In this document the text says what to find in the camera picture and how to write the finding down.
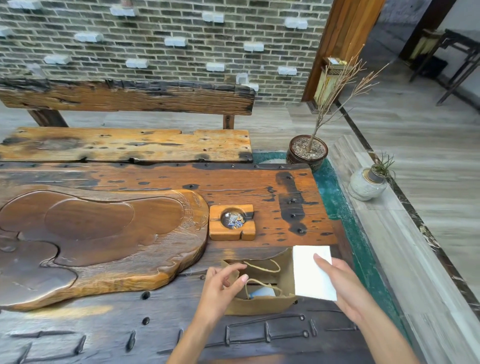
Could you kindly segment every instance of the small potted plant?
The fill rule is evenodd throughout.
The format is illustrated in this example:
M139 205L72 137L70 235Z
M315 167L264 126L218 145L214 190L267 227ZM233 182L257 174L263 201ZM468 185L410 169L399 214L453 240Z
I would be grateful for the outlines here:
M395 175L390 167L393 165L394 156L382 153L382 157L370 168L360 168L350 177L348 184L348 193L360 201L368 201L382 194L387 187L387 178L390 173Z
M315 171L317 170L323 160L328 155L327 144L316 137L318 129L327 123L333 123L343 117L340 115L336 119L334 117L337 113L343 109L345 104L352 99L352 97L367 94L373 86L378 83L372 83L372 80L375 79L378 74L387 66L385 65L381 70L377 72L370 72L368 75L363 77L354 87L347 99L342 103L342 105L337 108L333 113L328 115L332 104L337 100L340 92L345 85L355 83L356 76L358 72L365 70L366 62L363 62L361 59L358 60L358 57L352 57L345 67L340 71L340 74L335 79L328 79L322 84L320 89L320 94L316 100L318 105L318 117L315 123L315 129L311 135L297 135L291 141L289 148L287 150L287 162L290 164L295 163L307 163L310 168ZM329 65L325 67L325 73L328 73Z

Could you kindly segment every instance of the white ceramic vase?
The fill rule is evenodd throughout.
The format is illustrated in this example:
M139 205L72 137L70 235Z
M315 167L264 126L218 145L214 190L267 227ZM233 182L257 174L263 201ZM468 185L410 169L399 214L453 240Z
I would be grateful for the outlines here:
M350 177L348 193L360 201L368 201L382 194L388 183L385 179L375 182L368 177L370 168L360 168Z

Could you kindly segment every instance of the green floor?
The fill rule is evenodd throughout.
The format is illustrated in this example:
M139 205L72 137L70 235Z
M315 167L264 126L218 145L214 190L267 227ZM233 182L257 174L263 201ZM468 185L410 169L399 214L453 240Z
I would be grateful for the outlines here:
M253 154L254 163L264 163L269 159L285 159L285 153L263 152ZM367 239L348 206L330 162L326 159L313 176L317 182L328 217L332 220L342 220L345 233L352 248L355 272L375 301L388 314L403 335L409 339L393 303L392 296L380 276Z

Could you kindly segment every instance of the person's left hand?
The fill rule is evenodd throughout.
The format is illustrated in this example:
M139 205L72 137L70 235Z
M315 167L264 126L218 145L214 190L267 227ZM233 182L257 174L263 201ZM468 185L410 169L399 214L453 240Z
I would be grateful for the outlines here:
M247 267L246 264L235 263L225 268L210 267L205 277L202 296L198 303L195 318L202 320L204 324L212 328L224 315L228 304L233 297L245 286L248 280L246 274L239 277L235 282L228 281L230 273L234 270L241 270Z

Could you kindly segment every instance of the person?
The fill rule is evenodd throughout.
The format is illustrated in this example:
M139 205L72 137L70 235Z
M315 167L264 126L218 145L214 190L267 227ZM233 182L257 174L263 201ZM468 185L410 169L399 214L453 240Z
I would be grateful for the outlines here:
M345 261L332 258L330 264L317 254L313 258L330 277L337 293L335 303L359 327L376 364L420 363L405 338ZM245 264L236 263L223 269L210 267L207 270L197 311L167 364L197 362L210 333L248 279L248 276L243 274L230 283L230 273L246 267Z

